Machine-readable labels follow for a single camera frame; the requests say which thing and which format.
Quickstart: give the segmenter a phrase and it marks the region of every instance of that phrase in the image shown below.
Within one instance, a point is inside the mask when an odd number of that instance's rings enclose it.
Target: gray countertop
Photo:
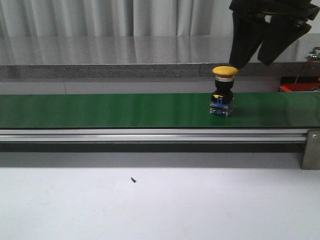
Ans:
[[[320,34],[306,34],[271,66],[255,55],[240,75],[294,76],[319,40]],[[0,38],[0,77],[207,77],[212,67],[228,63],[231,46],[232,36]]]

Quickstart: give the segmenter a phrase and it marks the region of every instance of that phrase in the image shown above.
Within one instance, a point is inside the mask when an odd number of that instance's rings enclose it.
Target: aluminum rail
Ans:
[[[305,143],[309,129],[109,128],[3,129],[2,142],[288,142]]]

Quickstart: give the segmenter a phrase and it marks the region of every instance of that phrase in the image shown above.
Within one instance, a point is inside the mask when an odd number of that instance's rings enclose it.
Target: wire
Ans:
[[[292,91],[294,91],[296,89],[296,85],[297,85],[297,82],[298,82],[298,78],[300,76],[300,74],[302,73],[302,71],[310,64],[314,61],[315,59],[314,58],[311,58],[309,59],[308,61],[306,61],[304,63],[304,65],[300,68],[298,74],[296,75],[296,78],[295,78],[295,81],[294,81],[294,85],[293,85],[293,88],[292,88]]]

